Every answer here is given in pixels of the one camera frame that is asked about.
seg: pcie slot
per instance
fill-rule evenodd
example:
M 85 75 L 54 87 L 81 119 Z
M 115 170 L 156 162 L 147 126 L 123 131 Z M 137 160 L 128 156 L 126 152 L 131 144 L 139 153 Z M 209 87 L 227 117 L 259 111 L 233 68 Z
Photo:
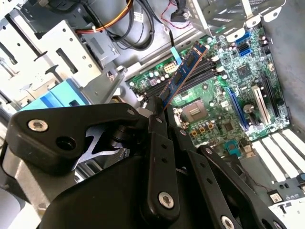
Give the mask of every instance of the pcie slot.
M 244 112 L 243 110 L 241 109 L 240 105 L 239 105 L 239 102 L 237 100 L 237 97 L 235 95 L 235 93 L 228 87 L 225 88 L 225 90 L 228 92 L 230 98 L 231 98 L 231 101 L 233 103 L 233 107 L 239 117 L 239 120 L 240 120 L 240 123 L 243 127 L 244 130 L 248 129 L 248 122 L 246 120 L 246 118 L 244 117 Z
M 273 113 L 276 117 L 278 117 L 278 116 L 280 116 L 280 112 L 276 105 L 275 95 L 273 93 L 269 80 L 265 74 L 262 74 L 262 80 L 263 80 L 263 86 L 266 89 L 265 91 L 267 92 L 267 97 L 269 98 L 270 103 L 272 105 Z
M 252 86 L 251 89 L 254 93 L 256 104 L 257 104 L 258 110 L 261 114 L 263 123 L 265 123 L 266 125 L 271 124 L 270 114 L 266 108 L 266 104 L 264 102 L 264 98 L 262 96 L 261 89 L 257 85 Z

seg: blue pcie slot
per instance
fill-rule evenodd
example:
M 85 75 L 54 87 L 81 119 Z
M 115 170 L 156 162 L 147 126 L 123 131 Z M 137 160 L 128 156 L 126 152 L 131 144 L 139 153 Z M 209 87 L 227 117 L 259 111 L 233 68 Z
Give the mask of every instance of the blue pcie slot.
M 240 120 L 240 123 L 243 127 L 244 130 L 248 129 L 249 128 L 249 125 L 247 123 L 247 120 L 246 118 L 244 117 L 244 112 L 243 110 L 241 109 L 240 105 L 239 105 L 239 102 L 237 100 L 237 97 L 235 95 L 235 93 L 228 87 L 225 87 L 225 90 L 228 92 L 230 98 L 231 98 L 231 101 L 233 103 L 233 106 L 234 106 L 234 109 L 239 117 L 239 120 Z

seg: black pcie slot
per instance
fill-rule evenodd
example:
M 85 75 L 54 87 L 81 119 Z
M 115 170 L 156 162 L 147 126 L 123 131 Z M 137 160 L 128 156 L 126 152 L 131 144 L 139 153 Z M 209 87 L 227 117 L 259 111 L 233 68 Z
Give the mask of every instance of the black pcie slot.
M 263 86 L 264 88 L 266 89 L 266 93 L 267 93 L 267 96 L 270 100 L 270 103 L 272 105 L 272 109 L 273 109 L 273 113 L 276 117 L 280 116 L 280 113 L 279 113 L 279 110 L 277 108 L 277 105 L 276 105 L 276 99 L 275 99 L 275 95 L 273 93 L 273 90 L 272 90 L 272 87 L 269 83 L 269 80 L 268 78 L 266 77 L 265 74 L 262 74 L 262 80 L 263 80 Z

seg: screw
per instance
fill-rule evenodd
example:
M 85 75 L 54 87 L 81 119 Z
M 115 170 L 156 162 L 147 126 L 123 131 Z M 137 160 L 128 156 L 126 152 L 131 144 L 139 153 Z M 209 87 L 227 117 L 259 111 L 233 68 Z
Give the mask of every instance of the screw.
M 227 216 L 221 216 L 221 222 L 225 229 L 234 229 L 234 224 Z
M 282 229 L 281 225 L 279 225 L 277 222 L 273 221 L 273 223 L 277 229 Z
M 44 132 L 48 129 L 48 124 L 40 119 L 33 119 L 31 121 L 29 121 L 28 123 L 28 127 L 36 132 Z
M 167 208 L 167 209 L 171 209 L 173 208 L 173 198 L 171 197 L 170 194 L 168 194 L 167 192 L 161 192 L 158 196 L 159 198 L 159 202 L 160 204 Z
M 186 136 L 186 132 L 184 130 L 180 130 L 180 133 L 184 136 Z
M 191 16 L 191 14 L 189 12 L 184 12 L 183 14 L 184 19 L 188 20 Z
M 212 154 L 212 153 L 213 153 L 209 148 L 206 148 L 205 150 L 206 150 L 206 152 L 207 152 L 208 154 Z
M 130 113 L 131 115 L 134 115 L 134 114 L 135 114 L 134 111 L 131 110 L 131 109 L 128 109 L 127 112 Z
M 162 123 L 162 120 L 160 118 L 156 118 L 156 120 L 159 122 L 159 123 Z

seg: white label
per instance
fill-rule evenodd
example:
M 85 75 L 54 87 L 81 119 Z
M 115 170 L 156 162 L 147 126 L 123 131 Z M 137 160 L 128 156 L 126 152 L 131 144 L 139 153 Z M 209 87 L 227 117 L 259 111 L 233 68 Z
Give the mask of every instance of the white label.
M 274 193 L 272 195 L 270 195 L 270 198 L 272 199 L 272 201 L 276 204 L 278 202 L 283 201 L 282 198 L 280 197 L 280 195 L 278 193 Z

